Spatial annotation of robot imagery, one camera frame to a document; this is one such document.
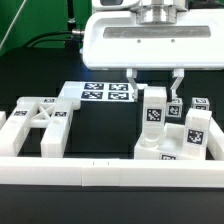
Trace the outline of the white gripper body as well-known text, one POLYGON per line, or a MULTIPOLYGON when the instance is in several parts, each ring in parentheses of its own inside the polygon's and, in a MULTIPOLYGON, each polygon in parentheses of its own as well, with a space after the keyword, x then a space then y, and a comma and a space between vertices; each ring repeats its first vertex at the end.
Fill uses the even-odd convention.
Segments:
POLYGON ((223 69, 224 9, 182 12, 174 24, 137 23, 130 11, 88 20, 83 61, 90 69, 223 69))

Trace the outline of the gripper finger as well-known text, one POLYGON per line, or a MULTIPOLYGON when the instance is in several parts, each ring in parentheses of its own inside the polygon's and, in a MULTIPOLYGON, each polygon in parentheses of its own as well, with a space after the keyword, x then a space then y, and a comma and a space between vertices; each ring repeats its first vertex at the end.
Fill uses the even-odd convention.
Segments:
POLYGON ((137 70, 133 68, 128 68, 126 70, 126 78, 133 88, 133 91, 134 91, 133 99, 137 101, 138 100, 138 86, 137 86, 137 83, 135 82, 135 79, 137 78, 137 70))
POLYGON ((174 82, 172 86, 170 87, 171 90, 171 98, 176 99, 177 98, 177 89, 179 85, 181 84, 182 80, 184 79, 184 70, 182 68, 176 68, 173 70, 172 77, 174 78, 174 82))

